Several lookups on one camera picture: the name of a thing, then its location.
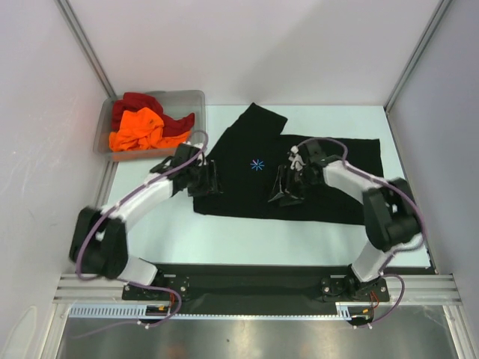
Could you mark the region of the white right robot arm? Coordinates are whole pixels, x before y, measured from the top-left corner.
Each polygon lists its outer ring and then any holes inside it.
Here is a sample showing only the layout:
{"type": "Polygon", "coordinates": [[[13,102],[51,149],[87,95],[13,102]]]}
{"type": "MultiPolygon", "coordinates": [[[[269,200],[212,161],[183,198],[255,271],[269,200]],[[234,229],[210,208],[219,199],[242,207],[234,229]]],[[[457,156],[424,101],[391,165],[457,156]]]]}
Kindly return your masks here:
{"type": "Polygon", "coordinates": [[[319,184],[336,188],[363,206],[367,243],[349,265],[344,279],[348,296],[362,300],[397,254],[424,247],[424,219],[407,181],[387,181],[332,157],[309,164],[279,166],[269,200],[282,205],[297,204],[303,201],[307,188],[319,184]]]}

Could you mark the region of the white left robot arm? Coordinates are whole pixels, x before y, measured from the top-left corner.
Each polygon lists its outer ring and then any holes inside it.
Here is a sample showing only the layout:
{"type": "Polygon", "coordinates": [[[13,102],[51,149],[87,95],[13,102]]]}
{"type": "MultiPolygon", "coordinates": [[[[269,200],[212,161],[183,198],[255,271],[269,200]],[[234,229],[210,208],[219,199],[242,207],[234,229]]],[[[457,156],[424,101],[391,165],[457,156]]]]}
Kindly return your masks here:
{"type": "Polygon", "coordinates": [[[117,203],[103,208],[87,206],[80,211],[70,259],[81,280],[87,280],[89,273],[137,283],[140,291],[151,299],[164,293],[165,280],[158,276],[156,265],[129,253],[128,232],[152,209],[183,190],[190,197],[221,192],[213,160],[196,160],[180,169],[172,164],[169,159],[152,168],[145,181],[117,203]]]}

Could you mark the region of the black t-shirt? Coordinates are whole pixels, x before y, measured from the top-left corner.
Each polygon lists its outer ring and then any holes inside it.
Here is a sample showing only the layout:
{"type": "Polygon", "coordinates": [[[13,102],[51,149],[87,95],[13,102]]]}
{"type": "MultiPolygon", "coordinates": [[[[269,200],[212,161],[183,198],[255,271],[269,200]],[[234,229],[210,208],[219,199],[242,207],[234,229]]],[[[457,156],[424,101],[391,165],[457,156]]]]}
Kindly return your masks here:
{"type": "Polygon", "coordinates": [[[305,140],[285,135],[287,118],[252,103],[209,151],[221,193],[196,197],[202,215],[362,225],[363,206],[315,175],[290,169],[292,146],[305,140]]]}

